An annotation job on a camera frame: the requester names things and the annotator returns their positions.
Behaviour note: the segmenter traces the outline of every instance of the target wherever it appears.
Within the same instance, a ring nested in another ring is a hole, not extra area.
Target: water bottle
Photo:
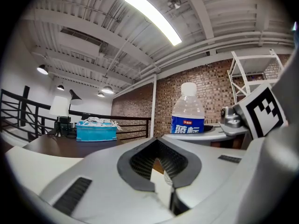
[[[205,112],[197,99],[195,83],[181,86],[182,96],[173,107],[171,133],[201,133],[204,131]]]

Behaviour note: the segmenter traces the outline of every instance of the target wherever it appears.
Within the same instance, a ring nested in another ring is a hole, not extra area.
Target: pipe
[[[217,47],[216,49],[223,49],[223,48],[228,48],[228,47],[233,47],[233,46],[241,46],[241,45],[258,44],[258,43],[259,43],[259,42],[236,43],[236,44],[232,44],[232,45],[226,45],[226,46]],[[263,43],[264,43],[264,44],[282,44],[282,45],[290,45],[290,44],[288,44],[288,43],[284,43],[284,42],[263,42]],[[211,49],[203,50],[203,51],[200,51],[200,52],[198,52],[198,53],[196,53],[196,54],[193,54],[193,55],[196,56],[196,55],[205,53],[205,52],[210,51],[210,50],[211,50]],[[164,64],[161,64],[161,65],[159,66],[159,68],[165,68],[165,67],[167,67],[167,66],[169,66],[169,65],[172,65],[172,64],[175,63],[175,62],[179,62],[179,61],[181,61],[181,60],[183,60],[183,59],[186,59],[186,57],[183,57],[183,58],[180,58],[180,59],[178,59],[178,60],[175,60],[175,61],[172,62],[172,63],[164,63]],[[143,77],[145,77],[145,76],[147,76],[147,75],[150,75],[151,73],[153,73],[153,72],[155,72],[155,71],[157,71],[157,69],[156,69],[156,68],[153,68],[153,69],[149,70],[148,72],[142,74],[142,75],[141,75],[141,78],[143,78]]]
[[[151,104],[150,137],[154,137],[155,106],[156,106],[157,75],[154,74],[153,101]]]
[[[108,69],[107,69],[107,72],[106,72],[105,76],[108,74],[108,72],[109,72],[110,68],[112,67],[112,65],[113,65],[113,63],[114,63],[114,61],[115,61],[115,59],[116,59],[117,56],[120,54],[120,52],[121,52],[122,49],[125,47],[125,45],[127,44],[128,41],[129,41],[129,39],[127,39],[127,40],[124,42],[124,44],[122,45],[122,47],[121,47],[121,48],[118,50],[118,52],[116,53],[115,57],[113,58],[112,62],[110,63],[110,65],[109,65],[109,67],[108,67]]]
[[[193,50],[193,51],[190,51],[188,53],[185,53],[183,55],[180,55],[180,56],[177,56],[167,62],[164,62],[162,64],[160,64],[158,67],[159,68],[164,68],[166,66],[169,66],[175,62],[178,62],[178,61],[181,61],[183,59],[186,59],[186,58],[189,58],[191,56],[195,56],[195,55],[198,55],[198,54],[201,54],[201,53],[205,53],[207,51],[209,51],[209,49],[220,49],[221,47],[217,47],[219,45],[225,45],[225,44],[230,44],[230,43],[233,43],[233,42],[238,42],[238,41],[255,41],[256,39],[258,38],[246,38],[246,39],[237,39],[237,40],[232,40],[232,41],[227,41],[227,42],[220,42],[220,43],[214,43],[212,45],[209,45],[209,46],[205,46],[205,47],[201,47],[201,48],[198,48],[196,50]],[[148,72],[144,73],[141,75],[141,78],[143,78],[144,76],[156,71],[157,68],[153,68],[152,70],[149,70]]]
[[[47,2],[61,2],[61,3],[68,3],[68,4],[72,4],[72,5],[78,6],[78,7],[84,7],[84,8],[86,8],[86,9],[90,9],[90,10],[92,10],[92,11],[94,11],[94,12],[101,13],[101,14],[103,14],[103,15],[105,15],[105,16],[107,16],[107,17],[113,19],[113,20],[115,20],[116,22],[120,22],[119,19],[117,19],[117,18],[115,18],[115,17],[113,17],[113,16],[111,16],[111,15],[109,15],[109,14],[107,14],[107,13],[104,13],[104,12],[99,11],[99,10],[97,10],[97,9],[94,9],[94,8],[92,8],[92,7],[87,7],[87,6],[84,6],[84,5],[82,5],[82,4],[78,4],[78,3],[75,3],[75,2],[69,2],[69,1],[64,1],[64,0],[44,0],[44,1],[47,1]]]
[[[211,43],[211,42],[215,42],[215,41],[219,41],[219,40],[223,40],[223,39],[227,39],[227,38],[232,38],[232,37],[238,37],[238,36],[248,36],[248,35],[260,35],[261,32],[259,31],[256,31],[256,32],[240,32],[240,33],[235,33],[235,34],[228,34],[228,35],[223,35],[223,36],[218,36],[218,37],[214,37],[214,38],[211,38],[211,39],[208,39],[208,40],[204,40],[204,41],[201,41],[201,42],[197,42],[195,44],[192,44],[190,46],[187,46],[185,48],[182,48],[178,51],[175,51],[167,56],[164,56],[163,58],[155,61],[153,64],[151,64],[150,66],[153,66],[154,64],[158,64],[158,63],[161,63],[167,59],[170,59],[174,56],[176,56],[177,54],[181,54],[181,53],[184,53],[186,51],[189,51],[195,47],[198,47],[198,46],[201,46],[201,45],[204,45],[206,43]],[[263,32],[263,35],[275,35],[275,36],[283,36],[283,37],[290,37],[292,38],[292,35],[289,35],[289,34],[284,34],[284,33],[277,33],[277,32]],[[144,71],[148,70],[149,68],[146,67],[145,69],[143,69],[142,71],[140,71],[140,74],[142,74]]]

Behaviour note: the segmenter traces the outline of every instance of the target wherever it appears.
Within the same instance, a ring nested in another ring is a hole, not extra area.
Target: white cable
[[[108,119],[99,119],[98,117],[89,117],[88,119],[85,119],[82,125],[85,124],[97,127],[116,127],[118,130],[122,130],[122,128],[118,125],[116,121],[110,121]]]

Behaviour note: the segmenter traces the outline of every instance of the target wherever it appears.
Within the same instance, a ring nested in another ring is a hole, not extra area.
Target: white pillar
[[[153,102],[151,105],[150,137],[154,137],[157,75],[154,75]]]

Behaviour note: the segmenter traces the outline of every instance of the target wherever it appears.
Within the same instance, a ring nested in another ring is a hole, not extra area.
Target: bottle cap
[[[197,86],[195,83],[187,82],[181,86],[182,95],[184,96],[196,96]]]

